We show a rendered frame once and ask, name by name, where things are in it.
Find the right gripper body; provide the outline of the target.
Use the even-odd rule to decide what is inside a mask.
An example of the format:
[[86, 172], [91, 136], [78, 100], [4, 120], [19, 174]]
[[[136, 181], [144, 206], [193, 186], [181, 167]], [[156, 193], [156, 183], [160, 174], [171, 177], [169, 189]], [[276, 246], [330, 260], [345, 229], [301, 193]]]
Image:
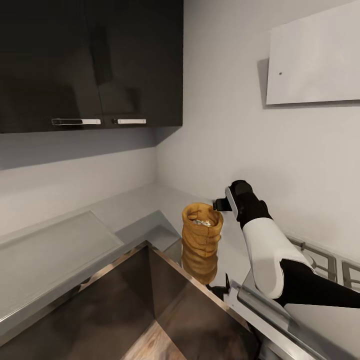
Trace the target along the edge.
[[232, 207], [228, 202], [228, 198], [217, 198], [216, 199], [216, 207], [218, 211], [232, 212]]

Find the popcorn bag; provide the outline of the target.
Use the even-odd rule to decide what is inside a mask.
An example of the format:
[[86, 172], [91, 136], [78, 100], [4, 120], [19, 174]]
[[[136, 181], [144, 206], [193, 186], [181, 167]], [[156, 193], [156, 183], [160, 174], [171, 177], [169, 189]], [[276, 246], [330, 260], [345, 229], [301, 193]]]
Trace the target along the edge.
[[[182, 212], [182, 238], [187, 246], [203, 258], [212, 257], [222, 239], [224, 217], [213, 205], [196, 202], [189, 204]], [[197, 222], [203, 222], [198, 224]], [[208, 223], [209, 225], [205, 224]]]

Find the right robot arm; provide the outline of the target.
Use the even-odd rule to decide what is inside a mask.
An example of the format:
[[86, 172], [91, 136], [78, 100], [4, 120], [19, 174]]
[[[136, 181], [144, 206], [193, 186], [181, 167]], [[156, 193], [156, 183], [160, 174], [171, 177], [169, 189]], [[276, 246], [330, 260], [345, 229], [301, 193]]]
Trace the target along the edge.
[[360, 360], [360, 293], [317, 275], [247, 182], [225, 192], [213, 209], [233, 212], [240, 222], [261, 294], [278, 302], [330, 360]]

